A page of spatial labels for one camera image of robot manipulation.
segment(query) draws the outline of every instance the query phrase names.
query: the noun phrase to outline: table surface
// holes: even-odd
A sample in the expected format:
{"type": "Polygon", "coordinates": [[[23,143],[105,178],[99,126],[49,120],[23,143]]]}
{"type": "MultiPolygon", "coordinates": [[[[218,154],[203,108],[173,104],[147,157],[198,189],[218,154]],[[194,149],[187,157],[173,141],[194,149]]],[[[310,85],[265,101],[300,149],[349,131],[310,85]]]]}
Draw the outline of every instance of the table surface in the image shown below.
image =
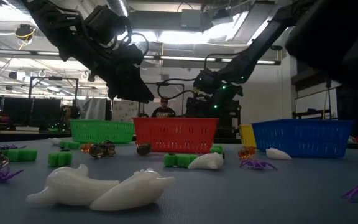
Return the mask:
{"type": "MultiPolygon", "coordinates": [[[[162,154],[140,157],[133,143],[118,145],[116,157],[102,160],[72,151],[72,167],[86,164],[94,179],[123,181],[151,167],[177,180],[154,204],[122,212],[95,212],[64,205],[29,207],[26,196],[43,189],[53,170],[47,166],[47,155],[58,148],[48,140],[13,143],[38,149],[38,158],[11,163],[13,172],[24,172],[0,184],[0,223],[358,223],[358,202],[341,198],[358,184],[358,150],[347,150],[342,159],[269,161],[278,171],[264,172],[239,168],[240,145],[223,145],[226,161],[217,171],[164,168],[162,154]]],[[[262,152],[254,158],[267,159],[262,152]]]]}

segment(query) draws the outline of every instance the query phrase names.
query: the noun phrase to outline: red basket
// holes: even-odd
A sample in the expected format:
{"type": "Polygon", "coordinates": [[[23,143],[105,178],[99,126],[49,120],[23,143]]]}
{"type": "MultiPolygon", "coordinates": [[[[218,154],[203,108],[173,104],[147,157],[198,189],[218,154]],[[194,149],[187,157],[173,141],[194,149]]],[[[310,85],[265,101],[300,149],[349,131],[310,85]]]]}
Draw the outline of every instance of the red basket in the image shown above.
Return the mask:
{"type": "Polygon", "coordinates": [[[209,153],[218,119],[134,118],[136,144],[157,152],[209,153]]]}

